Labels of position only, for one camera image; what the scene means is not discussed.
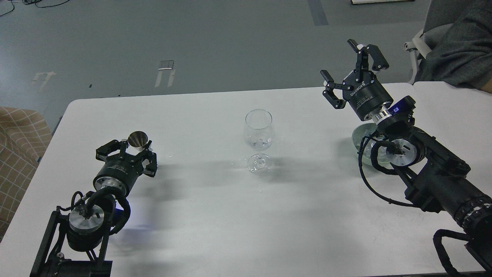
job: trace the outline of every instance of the person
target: person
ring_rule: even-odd
[[[415,79],[492,93],[492,0],[476,0],[463,11],[422,60]]]

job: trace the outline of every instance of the gray floor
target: gray floor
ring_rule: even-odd
[[[337,81],[353,69],[349,38],[379,46],[381,82],[406,82],[403,43],[429,2],[16,2],[0,17],[0,105],[37,110],[52,130],[75,99],[321,86],[320,69]],[[0,1],[0,14],[10,9]],[[161,60],[175,60],[171,86],[167,70],[155,87]]]

